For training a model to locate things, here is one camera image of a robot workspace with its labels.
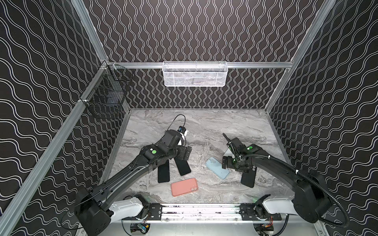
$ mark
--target black cable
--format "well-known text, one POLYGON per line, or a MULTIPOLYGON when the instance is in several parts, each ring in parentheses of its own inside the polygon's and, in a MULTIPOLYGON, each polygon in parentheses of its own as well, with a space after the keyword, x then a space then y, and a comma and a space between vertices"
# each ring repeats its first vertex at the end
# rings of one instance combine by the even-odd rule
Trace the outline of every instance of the black cable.
MULTIPOLYGON (((138 158, 135 160, 135 163, 134 163, 133 167, 132 167, 131 169, 129 169, 125 174, 128 174, 130 171, 132 171, 132 170, 134 169, 134 167, 135 167, 135 165, 136 165, 138 159, 139 159, 139 155, 138 155, 138 158)), ((110 184, 108 184, 108 185, 107 185, 105 188, 103 188, 103 189, 106 189, 107 187, 109 187, 110 185, 112 185, 113 183, 115 183, 116 181, 118 181, 120 178, 124 177, 125 174, 121 175, 118 179, 114 180, 113 182, 111 182, 110 184)), ((109 193, 110 193, 110 190, 111 190, 111 189, 109 189, 108 193, 106 194, 105 202, 106 202, 106 200, 108 200, 108 195, 109 195, 109 193)))
POLYGON ((125 233, 127 233, 129 236, 132 236, 131 234, 129 234, 129 233, 125 230, 125 227, 123 226, 123 219, 121 219, 121 223, 122 223, 123 231, 125 231, 125 233))
POLYGON ((237 148, 233 146, 234 144, 231 142, 231 140, 227 137, 225 133, 222 133, 222 135, 226 138, 227 142, 230 144, 230 147, 231 147, 230 150, 232 154, 235 156, 235 158, 237 158, 237 156, 239 155, 239 152, 237 152, 237 148))
POLYGON ((297 170, 296 168, 294 168, 292 165, 289 165, 287 164, 286 162, 276 158, 276 157, 272 157, 272 156, 264 156, 264 155, 257 155, 257 154, 249 154, 249 155, 245 155, 245 157, 249 157, 249 156, 258 156, 258 157, 265 157, 265 158, 268 158, 269 160, 273 160, 275 162, 278 162, 280 163, 281 165, 284 165, 285 167, 289 168, 291 171, 293 171, 296 175, 302 177, 304 180, 306 180, 310 185, 318 188, 319 190, 321 190, 323 193, 325 193, 328 197, 330 197, 332 199, 332 201, 340 208, 342 214, 344 215, 344 218, 345 218, 345 222, 344 223, 336 223, 336 222, 333 222, 333 221, 329 221, 327 219, 324 219, 322 217, 319 218, 320 221, 323 221, 324 223, 326 224, 329 224, 329 225, 332 225, 332 226, 336 226, 336 227, 342 227, 342 228, 346 228, 348 227, 349 225, 349 222, 350 222, 350 219, 349 219, 349 215, 347 213, 347 211, 344 209, 344 207, 341 205, 341 203, 325 188, 323 188, 322 186, 320 186, 320 184, 318 184, 315 180, 311 179, 310 177, 308 177, 307 175, 305 174, 302 174, 301 172, 299 172, 299 170, 297 170))
POLYGON ((100 191, 98 191, 98 193, 96 193, 94 196, 91 196, 90 198, 88 198, 87 200, 85 200, 85 201, 83 201, 83 202, 81 202, 81 203, 79 203, 79 204, 77 204, 77 205, 75 205, 74 207, 76 207, 76 206, 78 206, 78 205, 81 205, 81 204, 83 204, 83 203, 85 203, 86 201, 89 201, 89 200, 91 200, 92 198, 94 198, 94 197, 96 197, 99 193, 101 193, 100 191))
POLYGON ((146 223, 146 221, 150 218, 150 216, 151 216, 151 212, 148 212, 148 216, 147 216, 147 218, 143 221, 143 224, 146 223))
POLYGON ((185 137, 185 135, 184 135, 184 139, 185 139, 185 144, 184 144, 184 146, 186 146, 186 137, 185 137))
POLYGON ((186 123, 186 117, 185 117, 183 114, 178 114, 178 115, 173 119, 172 123, 169 125, 169 127, 167 128, 167 130, 169 130, 170 126, 173 124, 173 122, 176 120, 176 118, 177 118, 178 116, 183 116, 183 117, 184 117, 184 125, 183 125, 183 127, 185 126, 185 123, 186 123))
POLYGON ((286 225, 287 225, 287 222, 289 221, 289 214, 286 215, 286 219, 285 219, 285 222, 282 226, 282 228, 280 229, 280 231, 278 231, 278 233, 276 234, 273 234, 272 236, 279 236, 280 234, 282 234, 282 232, 284 231, 284 229, 286 228, 286 225))
POLYGON ((123 200, 126 200, 127 197, 131 197, 131 198, 133 198, 133 196, 131 196, 131 195, 127 195, 126 197, 123 198, 123 200))
POLYGON ((64 229, 66 229, 66 230, 78 230, 78 229, 81 229, 81 228, 84 228, 84 227, 78 227, 78 228, 66 228, 66 227, 64 227, 63 225, 62 225, 62 220, 63 220, 63 218, 64 218, 64 216, 66 215, 68 213, 68 211, 66 211, 66 213, 64 213, 63 214, 63 216, 62 216, 62 218, 60 219, 60 226, 62 227, 62 228, 64 228, 64 229))

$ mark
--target pink smartphone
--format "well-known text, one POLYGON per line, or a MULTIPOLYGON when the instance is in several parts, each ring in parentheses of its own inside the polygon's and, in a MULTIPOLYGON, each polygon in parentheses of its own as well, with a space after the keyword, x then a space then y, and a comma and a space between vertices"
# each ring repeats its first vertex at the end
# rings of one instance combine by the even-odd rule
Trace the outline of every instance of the pink smartphone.
POLYGON ((170 185, 172 196, 177 197, 183 194, 195 192, 198 190, 197 180, 195 178, 178 181, 170 185))

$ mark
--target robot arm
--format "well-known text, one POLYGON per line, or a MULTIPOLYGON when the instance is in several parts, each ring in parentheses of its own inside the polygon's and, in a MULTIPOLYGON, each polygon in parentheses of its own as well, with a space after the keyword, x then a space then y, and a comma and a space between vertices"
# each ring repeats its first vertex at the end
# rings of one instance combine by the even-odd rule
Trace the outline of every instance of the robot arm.
POLYGON ((144 146, 139 155, 112 178, 91 191, 83 188, 77 192, 75 215, 88 235, 98 235, 111 222, 125 217, 146 216, 149 204, 142 196, 120 202, 114 200, 168 159, 188 160, 192 148, 179 145, 183 143, 186 129, 181 126, 179 131, 167 130, 157 143, 144 146))
MULTIPOLYGON (((144 219, 147 216, 150 204, 142 197, 135 196, 128 200, 114 202, 125 189, 129 188, 138 179, 163 165, 168 159, 188 160, 191 147, 184 147, 182 126, 175 130, 168 130, 155 144, 144 146, 138 156, 123 170, 99 186, 88 191, 83 188, 76 194, 75 215, 90 236, 101 233, 111 222, 136 217, 144 219)), ((238 138, 229 140, 227 146, 232 156, 223 157, 224 168, 233 168, 236 171, 248 173, 255 167, 262 168, 288 185, 294 192, 292 201, 287 198, 276 198, 265 195, 260 198, 254 207, 240 210, 242 216, 250 214, 265 219, 275 213, 298 214, 308 222, 315 223, 322 220, 331 225, 346 227, 349 217, 340 203, 328 192, 324 177, 319 173, 301 174, 289 164, 272 157, 261 147, 251 144, 243 145, 238 138), (342 224, 327 221, 321 216, 335 203, 345 216, 342 224)))
POLYGON ((321 220, 338 227, 349 225, 347 212, 328 191, 323 175, 318 172, 303 174, 286 162, 269 155, 255 144, 246 147, 238 138, 230 140, 225 134, 223 136, 233 155, 233 157, 223 157, 223 168, 233 168, 245 174, 254 167, 259 167, 281 180, 295 193, 292 201, 270 195, 263 196, 256 202, 253 209, 257 217, 267 218, 274 213, 287 213, 297 214, 310 223, 321 220), (335 223, 321 217, 333 204, 342 211, 345 217, 344 223, 335 223))

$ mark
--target black wallpaper with white wavy lines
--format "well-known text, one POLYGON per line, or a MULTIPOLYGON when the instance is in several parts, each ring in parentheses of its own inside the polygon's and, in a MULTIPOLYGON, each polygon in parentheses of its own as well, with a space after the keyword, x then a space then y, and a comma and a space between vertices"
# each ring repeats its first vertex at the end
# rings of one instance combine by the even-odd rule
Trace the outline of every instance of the black wallpaper with white wavy lines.
POLYGON ((271 112, 291 163, 324 174, 349 213, 331 236, 378 235, 377 61, 378 1, 338 0, 271 112))
POLYGON ((138 69, 126 100, 132 108, 263 109, 284 70, 230 69, 223 87, 166 87, 161 69, 138 69))
POLYGON ((76 192, 99 184, 123 116, 101 120, 87 110, 82 114, 11 235, 75 235, 60 221, 66 228, 79 226, 76 192))
POLYGON ((97 72, 69 0, 0 0, 0 214, 97 72))
POLYGON ((322 2, 84 0, 114 62, 287 62, 322 2))

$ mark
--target aluminum frame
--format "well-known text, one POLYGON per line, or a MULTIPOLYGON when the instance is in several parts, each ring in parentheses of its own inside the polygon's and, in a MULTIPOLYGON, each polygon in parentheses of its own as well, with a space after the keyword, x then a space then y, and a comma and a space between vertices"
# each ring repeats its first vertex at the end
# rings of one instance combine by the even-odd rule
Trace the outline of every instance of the aluminum frame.
POLYGON ((268 120, 268 122, 269 122, 269 124, 270 124, 270 127, 271 127, 272 130, 273 130, 274 136, 276 137, 277 143, 278 143, 278 145, 280 146, 280 149, 281 149, 282 155, 283 155, 283 157, 285 158, 286 163, 288 163, 288 164, 291 165, 290 158, 289 158, 289 156, 288 156, 287 153, 286 153, 286 149, 285 149, 284 145, 282 144, 281 137, 278 135, 277 130, 276 130, 274 124, 273 124, 272 119, 270 118, 269 113, 265 112, 265 114, 266 114, 266 118, 267 118, 267 120, 268 120))
POLYGON ((112 152, 110 153, 110 156, 108 158, 108 162, 107 162, 106 167, 105 167, 105 169, 102 173, 100 184, 102 184, 104 181, 109 179, 109 175, 110 175, 110 172, 112 171, 114 161, 116 160, 117 153, 118 153, 119 147, 120 147, 122 139, 123 139, 123 135, 126 131, 127 124, 129 123, 129 120, 130 120, 130 116, 131 116, 131 112, 129 112, 125 115, 123 122, 122 122, 122 125, 119 128, 119 132, 118 132, 116 141, 114 142, 112 152))
MULTIPOLYGON (((274 222, 274 233, 277 233, 283 226, 284 220, 274 222)), ((124 221, 124 228, 130 234, 130 225, 124 221)), ((203 224, 203 222, 191 223, 173 223, 173 224, 153 224, 151 235, 153 236, 188 236, 188 235, 206 235, 206 236, 223 236, 223 235, 248 235, 259 236, 252 224, 241 224, 240 222, 224 222, 223 224, 203 224)), ((112 223, 105 229, 103 235, 127 236, 124 232, 121 222, 112 223)), ((304 220, 296 219, 296 216, 290 216, 285 231, 281 234, 290 236, 317 236, 313 224, 304 220)))
POLYGON ((291 60, 291 62, 293 63, 292 67, 290 69, 285 70, 280 81, 278 82, 278 85, 276 86, 276 89, 274 90, 272 96, 270 97, 270 100, 266 104, 265 110, 268 113, 272 111, 273 106, 275 105, 276 101, 281 95, 281 92, 284 90, 292 74, 297 69, 299 63, 302 61, 305 53, 307 52, 311 43, 314 41, 316 34, 320 30, 320 27, 323 25, 326 17, 328 16, 329 12, 333 8, 335 2, 336 0, 324 0, 324 2, 322 3, 322 6, 319 8, 318 12, 316 13, 316 16, 313 19, 309 29, 307 30, 305 37, 303 37, 302 42, 300 43, 297 51, 294 54, 294 57, 291 60))
POLYGON ((314 226, 315 226, 316 232, 318 233, 318 236, 330 236, 323 222, 316 221, 314 223, 314 226))
POLYGON ((105 53, 104 47, 98 37, 95 26, 89 16, 88 10, 82 0, 71 0, 73 7, 76 10, 77 15, 80 18, 81 24, 83 25, 85 31, 88 34, 89 40, 91 41, 94 50, 96 51, 97 57, 101 61, 108 62, 108 56, 105 53))
MULTIPOLYGON (((126 69, 162 69, 162 62, 112 62, 110 64, 123 66, 126 69)), ((230 69, 248 68, 291 68, 292 62, 227 62, 230 69)))
MULTIPOLYGON (((106 70, 106 63, 104 62, 95 76, 93 77, 90 84, 85 89, 84 93, 81 95, 81 99, 90 99, 88 95, 95 87, 97 81, 101 78, 102 73, 106 70)), ((86 106, 79 100, 76 105, 71 110, 68 117, 64 120, 62 126, 59 128, 58 132, 54 135, 53 139, 47 146, 46 150, 43 152, 36 165, 31 170, 30 174, 27 176, 26 180, 21 185, 20 189, 5 209, 0 220, 0 235, 9 236, 12 230, 19 221, 22 213, 28 206, 31 198, 37 191, 43 178, 50 169, 51 165, 55 161, 55 158, 62 149, 67 138, 71 134, 76 123, 83 114, 86 106)))

